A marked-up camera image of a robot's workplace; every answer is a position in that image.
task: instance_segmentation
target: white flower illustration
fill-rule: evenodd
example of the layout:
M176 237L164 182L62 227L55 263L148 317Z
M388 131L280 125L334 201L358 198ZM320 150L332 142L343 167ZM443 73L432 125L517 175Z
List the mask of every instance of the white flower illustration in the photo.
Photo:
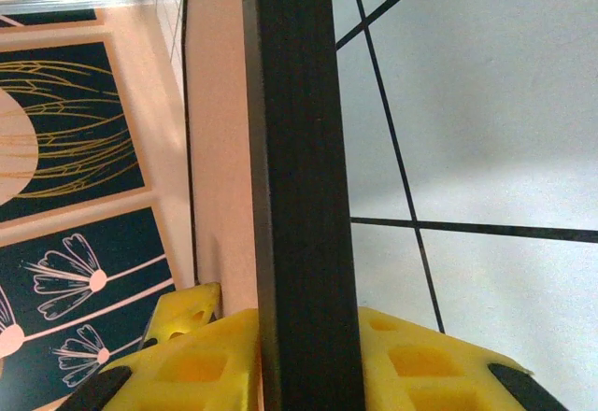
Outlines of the white flower illustration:
M37 308L46 320L55 320L77 308L108 281L83 235L64 238L63 245L66 253L49 250L42 260L26 266L36 273L34 291L56 296Z
M17 324L7 296L0 287L0 360L15 353L25 342L25 333Z
M69 371L63 378L69 388L79 385L110 358L109 350L91 325L79 327L77 334L79 338L68 338L61 348L53 350L60 369Z

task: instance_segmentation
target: beige circle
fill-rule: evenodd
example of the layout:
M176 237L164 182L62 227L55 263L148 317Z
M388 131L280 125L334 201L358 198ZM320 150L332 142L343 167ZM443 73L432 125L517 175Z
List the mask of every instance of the beige circle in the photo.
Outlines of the beige circle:
M31 181L38 155L34 125L21 105L0 89L0 206Z

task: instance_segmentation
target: poster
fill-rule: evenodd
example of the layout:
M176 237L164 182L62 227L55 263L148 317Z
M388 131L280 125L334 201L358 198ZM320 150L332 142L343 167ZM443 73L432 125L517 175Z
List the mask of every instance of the poster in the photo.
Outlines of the poster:
M0 248L0 411L53 402L135 351L173 285L151 207Z
M0 227L145 187L110 49L0 52Z
M37 12L30 14L0 14L0 32L40 29L41 27L65 27L66 25L89 25L98 17L92 8L74 11Z

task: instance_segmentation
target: black metal pole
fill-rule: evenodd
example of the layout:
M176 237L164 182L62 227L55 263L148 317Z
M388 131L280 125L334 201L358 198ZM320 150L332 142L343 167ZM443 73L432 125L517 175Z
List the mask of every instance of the black metal pole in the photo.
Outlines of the black metal pole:
M267 411L364 410L332 0L244 0Z

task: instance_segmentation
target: yellow plastic block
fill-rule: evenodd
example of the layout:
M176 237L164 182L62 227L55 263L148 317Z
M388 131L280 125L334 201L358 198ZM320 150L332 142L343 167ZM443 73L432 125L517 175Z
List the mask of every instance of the yellow plastic block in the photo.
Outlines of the yellow plastic block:
M104 410L256 410L258 327L245 310L112 362L133 373Z
M218 283L206 283L164 294L153 312L145 341L158 343L207 325L221 298Z
M487 367L529 373L513 360L366 307L359 323L368 411L524 411Z

